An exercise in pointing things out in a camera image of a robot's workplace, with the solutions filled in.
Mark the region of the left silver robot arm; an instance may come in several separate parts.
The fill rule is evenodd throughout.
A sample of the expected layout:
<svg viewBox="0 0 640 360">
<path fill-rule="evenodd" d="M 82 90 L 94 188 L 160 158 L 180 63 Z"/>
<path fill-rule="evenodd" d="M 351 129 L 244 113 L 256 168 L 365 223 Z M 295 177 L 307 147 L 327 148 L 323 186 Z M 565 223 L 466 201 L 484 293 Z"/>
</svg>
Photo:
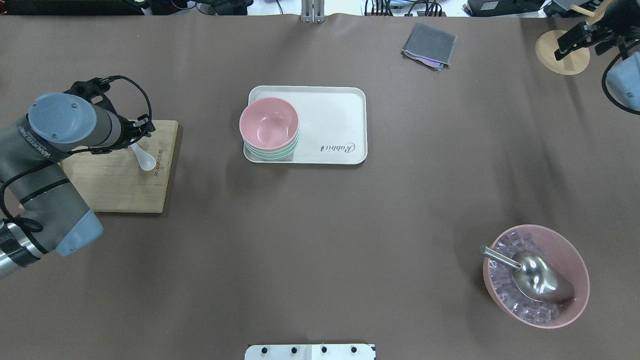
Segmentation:
<svg viewBox="0 0 640 360">
<path fill-rule="evenodd" d="M 50 252 L 69 256 L 103 234 L 103 226 L 61 167 L 73 155 L 106 155 L 155 130 L 153 110 L 135 120 L 118 114 L 106 93 L 123 75 L 78 80 L 36 98 L 1 130 L 1 276 Z"/>
</svg>

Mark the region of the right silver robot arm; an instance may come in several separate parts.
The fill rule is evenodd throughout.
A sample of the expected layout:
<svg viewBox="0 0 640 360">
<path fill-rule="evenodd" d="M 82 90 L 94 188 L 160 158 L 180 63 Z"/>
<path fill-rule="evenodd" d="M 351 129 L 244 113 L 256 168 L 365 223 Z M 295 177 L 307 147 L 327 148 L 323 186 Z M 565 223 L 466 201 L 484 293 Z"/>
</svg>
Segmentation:
<svg viewBox="0 0 640 360">
<path fill-rule="evenodd" d="M 571 4 L 570 10 L 583 14 L 579 22 L 557 40 L 555 60 L 563 60 L 574 51 L 594 47 L 596 55 L 617 48 L 617 55 L 608 64 L 601 86 L 610 102 L 631 114 L 639 114 L 640 75 L 639 45 L 640 5 L 637 0 L 601 0 L 594 10 Z"/>
</svg>

